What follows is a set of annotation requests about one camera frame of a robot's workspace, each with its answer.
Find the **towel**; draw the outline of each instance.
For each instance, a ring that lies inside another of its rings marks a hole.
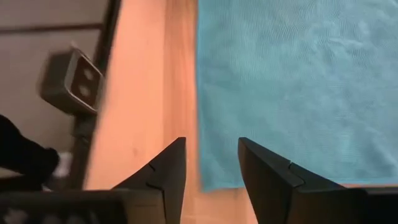
[[[203,190],[245,136],[338,183],[398,183],[397,0],[199,0]]]

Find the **blue towel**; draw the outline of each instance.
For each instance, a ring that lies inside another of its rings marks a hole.
[[[339,183],[398,183],[397,0],[199,0],[205,191],[246,136]]]

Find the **wooden surface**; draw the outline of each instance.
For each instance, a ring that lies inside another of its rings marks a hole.
[[[86,179],[109,189],[187,137],[182,223],[256,223],[244,189],[200,190],[195,0],[124,0]]]

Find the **wooden board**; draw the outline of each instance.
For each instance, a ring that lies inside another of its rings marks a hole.
[[[195,0],[124,0],[85,183],[109,189],[187,137],[182,223],[256,223],[244,189],[200,190]]]

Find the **black cloth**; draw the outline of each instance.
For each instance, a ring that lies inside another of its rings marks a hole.
[[[18,128],[0,114],[0,167],[22,174],[1,178],[0,192],[41,190],[59,162],[56,150],[46,149],[25,138]]]

